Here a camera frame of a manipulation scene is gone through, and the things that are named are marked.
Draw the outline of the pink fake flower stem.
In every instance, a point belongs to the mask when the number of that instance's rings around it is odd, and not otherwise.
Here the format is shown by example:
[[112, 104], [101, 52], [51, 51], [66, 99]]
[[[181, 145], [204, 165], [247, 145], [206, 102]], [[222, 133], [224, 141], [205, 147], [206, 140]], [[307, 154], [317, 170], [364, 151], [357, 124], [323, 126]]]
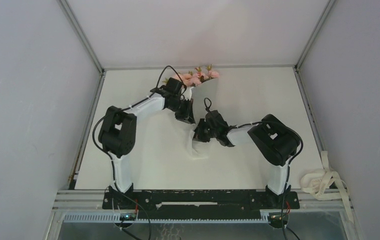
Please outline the pink fake flower stem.
[[191, 75], [189, 73], [187, 73], [187, 74], [186, 73], [178, 73], [178, 74], [171, 76], [171, 78], [176, 79], [179, 82], [182, 82], [183, 87], [193, 86], [193, 81], [192, 81], [193, 75]]
[[195, 72], [190, 71], [189, 74], [191, 75], [189, 82], [192, 87], [198, 86], [210, 79], [209, 75], [207, 75], [200, 66], [195, 68]]
[[207, 79], [217, 79], [220, 77], [220, 73], [216, 70], [213, 69], [213, 66], [210, 64], [210, 65], [207, 65], [206, 66], [206, 70], [207, 70]]

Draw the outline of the cream printed ribbon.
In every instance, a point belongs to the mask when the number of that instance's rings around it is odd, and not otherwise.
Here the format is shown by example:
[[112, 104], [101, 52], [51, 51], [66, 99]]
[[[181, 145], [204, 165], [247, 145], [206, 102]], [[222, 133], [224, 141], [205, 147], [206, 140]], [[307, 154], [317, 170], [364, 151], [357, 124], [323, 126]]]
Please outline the cream printed ribbon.
[[347, 184], [340, 178], [339, 173], [330, 167], [328, 152], [322, 151], [320, 156], [322, 168], [301, 178], [301, 190], [311, 194], [318, 201], [342, 200], [348, 220], [354, 223]]

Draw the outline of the translucent white wrapping paper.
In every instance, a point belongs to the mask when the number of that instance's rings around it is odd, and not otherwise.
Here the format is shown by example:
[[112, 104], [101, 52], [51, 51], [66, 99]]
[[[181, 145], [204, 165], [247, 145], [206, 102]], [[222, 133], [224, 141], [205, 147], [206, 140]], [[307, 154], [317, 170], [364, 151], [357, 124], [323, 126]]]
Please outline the translucent white wrapping paper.
[[194, 124], [176, 120], [175, 113], [169, 109], [150, 113], [147, 117], [139, 115], [136, 143], [131, 155], [141, 161], [208, 158], [210, 143], [197, 143], [192, 138], [200, 119], [206, 115], [204, 98], [216, 98], [218, 83], [218, 79], [212, 79], [191, 89]]

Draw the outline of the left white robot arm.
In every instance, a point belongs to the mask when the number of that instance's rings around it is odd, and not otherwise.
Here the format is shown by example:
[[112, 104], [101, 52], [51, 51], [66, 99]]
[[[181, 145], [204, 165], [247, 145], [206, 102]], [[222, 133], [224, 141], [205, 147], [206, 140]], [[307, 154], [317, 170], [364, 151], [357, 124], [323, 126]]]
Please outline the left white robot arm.
[[117, 191], [114, 201], [121, 208], [129, 208], [134, 202], [129, 153], [136, 142], [138, 122], [168, 109], [174, 112], [176, 120], [195, 124], [193, 99], [184, 96], [186, 89], [182, 80], [171, 77], [165, 85], [153, 88], [147, 97], [126, 108], [109, 107], [97, 122], [101, 128], [93, 142], [111, 160], [111, 187]]

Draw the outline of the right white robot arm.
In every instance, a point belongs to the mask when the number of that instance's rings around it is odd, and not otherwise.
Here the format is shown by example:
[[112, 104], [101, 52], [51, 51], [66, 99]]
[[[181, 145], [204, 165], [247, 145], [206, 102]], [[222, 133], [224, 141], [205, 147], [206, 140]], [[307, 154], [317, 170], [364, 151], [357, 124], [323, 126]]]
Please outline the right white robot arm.
[[193, 140], [208, 143], [216, 139], [222, 146], [235, 147], [253, 143], [271, 164], [266, 185], [267, 203], [280, 208], [286, 203], [285, 192], [290, 189], [289, 170], [291, 162], [303, 150], [301, 136], [283, 124], [272, 114], [262, 120], [242, 125], [229, 125], [222, 115], [209, 111], [194, 130]]

